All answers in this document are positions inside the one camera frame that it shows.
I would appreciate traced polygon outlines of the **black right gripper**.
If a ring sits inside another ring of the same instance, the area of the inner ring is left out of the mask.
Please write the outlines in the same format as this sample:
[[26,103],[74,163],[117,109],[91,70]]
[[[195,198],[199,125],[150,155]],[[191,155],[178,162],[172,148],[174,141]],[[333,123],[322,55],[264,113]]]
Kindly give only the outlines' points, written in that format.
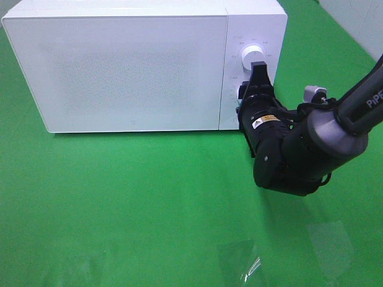
[[289,130],[292,112],[275,97],[264,61],[251,63],[249,81],[238,90],[240,104],[236,109],[239,129],[244,134],[252,158],[267,138],[281,138]]

